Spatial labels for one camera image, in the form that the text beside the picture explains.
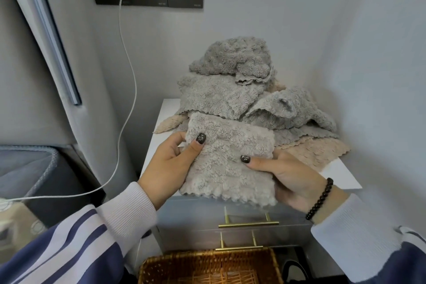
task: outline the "hand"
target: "hand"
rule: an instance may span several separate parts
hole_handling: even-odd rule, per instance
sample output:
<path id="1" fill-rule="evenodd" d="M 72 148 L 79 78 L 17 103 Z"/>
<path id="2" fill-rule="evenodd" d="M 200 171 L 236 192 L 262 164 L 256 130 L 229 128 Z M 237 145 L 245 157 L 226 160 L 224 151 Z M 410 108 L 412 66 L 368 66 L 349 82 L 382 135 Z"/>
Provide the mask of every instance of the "hand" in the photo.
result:
<path id="1" fill-rule="evenodd" d="M 180 153 L 178 145 L 185 141 L 185 133 L 178 132 L 170 135 L 158 146 L 138 181 L 156 210 L 182 186 L 189 167 L 203 149 L 205 140 L 205 134 L 198 135 Z"/>
<path id="2" fill-rule="evenodd" d="M 273 173 L 278 180 L 275 186 L 276 199 L 304 213 L 308 213 L 314 206 L 327 184 L 326 179 L 318 172 L 282 149 L 274 150 L 272 160 L 242 156 L 241 161 L 253 170 Z M 346 201 L 348 196 L 334 185 L 312 221 L 322 222 Z"/>

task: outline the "beaded bracelet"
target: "beaded bracelet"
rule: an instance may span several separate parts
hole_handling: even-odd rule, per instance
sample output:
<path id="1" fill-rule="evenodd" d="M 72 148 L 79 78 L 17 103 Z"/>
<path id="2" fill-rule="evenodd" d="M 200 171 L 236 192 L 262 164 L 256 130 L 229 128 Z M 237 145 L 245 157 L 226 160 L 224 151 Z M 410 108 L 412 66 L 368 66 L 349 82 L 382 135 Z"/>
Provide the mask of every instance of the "beaded bracelet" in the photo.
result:
<path id="1" fill-rule="evenodd" d="M 327 198 L 327 196 L 330 193 L 332 187 L 333 187 L 333 179 L 329 177 L 327 179 L 327 185 L 325 186 L 324 192 L 319 197 L 317 203 L 315 203 L 315 205 L 312 207 L 312 209 L 306 214 L 306 217 L 305 217 L 306 220 L 311 220 L 312 217 L 314 216 L 314 214 L 316 214 L 317 211 L 321 208 L 322 204 L 325 201 L 325 198 Z"/>

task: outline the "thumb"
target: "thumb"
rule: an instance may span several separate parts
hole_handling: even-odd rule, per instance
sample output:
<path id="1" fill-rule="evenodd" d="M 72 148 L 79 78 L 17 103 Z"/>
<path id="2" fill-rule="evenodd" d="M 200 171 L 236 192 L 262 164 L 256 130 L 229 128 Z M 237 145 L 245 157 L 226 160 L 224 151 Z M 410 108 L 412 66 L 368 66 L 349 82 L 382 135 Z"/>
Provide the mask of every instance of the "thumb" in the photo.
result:
<path id="1" fill-rule="evenodd" d="M 257 158 L 242 155 L 241 161 L 252 170 L 270 172 L 274 175 L 282 174 L 286 170 L 286 164 L 282 160 L 272 160 L 269 158 Z"/>
<path id="2" fill-rule="evenodd" d="M 189 168 L 191 163 L 195 160 L 195 158 L 198 156 L 198 154 L 200 154 L 201 150 L 203 149 L 205 141 L 206 135 L 201 133 L 197 136 L 196 139 L 191 141 L 188 147 L 186 147 L 185 150 L 181 152 L 176 159 L 185 166 L 188 166 Z"/>

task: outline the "gold drawer handle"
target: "gold drawer handle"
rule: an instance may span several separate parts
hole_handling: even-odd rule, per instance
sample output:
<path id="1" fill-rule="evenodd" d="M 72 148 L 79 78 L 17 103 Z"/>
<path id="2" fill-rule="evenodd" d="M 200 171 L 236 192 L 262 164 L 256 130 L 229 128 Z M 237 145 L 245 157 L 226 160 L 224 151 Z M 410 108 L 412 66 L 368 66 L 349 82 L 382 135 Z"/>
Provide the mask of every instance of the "gold drawer handle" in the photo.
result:
<path id="1" fill-rule="evenodd" d="M 269 217 L 269 213 L 265 213 L 266 221 L 261 222 L 249 222 L 249 223 L 231 223 L 229 220 L 229 215 L 226 212 L 225 207 L 225 224 L 218 225 L 219 228 L 231 228 L 231 227 L 253 227 L 253 226 L 271 226 L 271 225 L 279 225 L 279 221 L 271 221 Z"/>
<path id="2" fill-rule="evenodd" d="M 217 252 L 224 252 L 226 250 L 242 250 L 242 249 L 253 249 L 253 248 L 263 248 L 263 246 L 258 246 L 256 243 L 256 238 L 254 237 L 253 230 L 251 231 L 251 236 L 253 237 L 253 246 L 243 246 L 243 247 L 225 247 L 225 242 L 222 238 L 222 232 L 220 233 L 220 248 L 216 248 Z"/>

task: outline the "white cabinet top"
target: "white cabinet top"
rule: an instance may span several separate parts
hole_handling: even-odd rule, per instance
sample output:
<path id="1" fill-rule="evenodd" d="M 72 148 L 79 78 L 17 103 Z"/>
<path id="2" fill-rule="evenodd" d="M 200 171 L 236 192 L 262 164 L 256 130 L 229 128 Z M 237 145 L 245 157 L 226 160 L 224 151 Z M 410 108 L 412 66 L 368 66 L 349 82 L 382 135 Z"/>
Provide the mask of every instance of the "white cabinet top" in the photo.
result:
<path id="1" fill-rule="evenodd" d="M 166 118 L 175 114 L 179 109 L 180 99 L 164 99 L 163 105 L 158 114 L 157 126 Z M 172 134 L 173 131 L 167 131 L 162 134 L 152 134 L 151 143 L 146 153 L 146 158 L 144 166 L 142 168 L 142 173 L 145 171 L 148 163 L 151 161 L 154 153 L 157 150 L 158 145 L 160 145 L 168 136 Z M 346 168 L 340 158 L 335 159 L 330 164 L 328 164 L 320 173 L 324 178 L 332 178 L 334 184 L 343 190 L 354 190 L 362 189 L 362 186 L 358 183 L 352 173 Z"/>

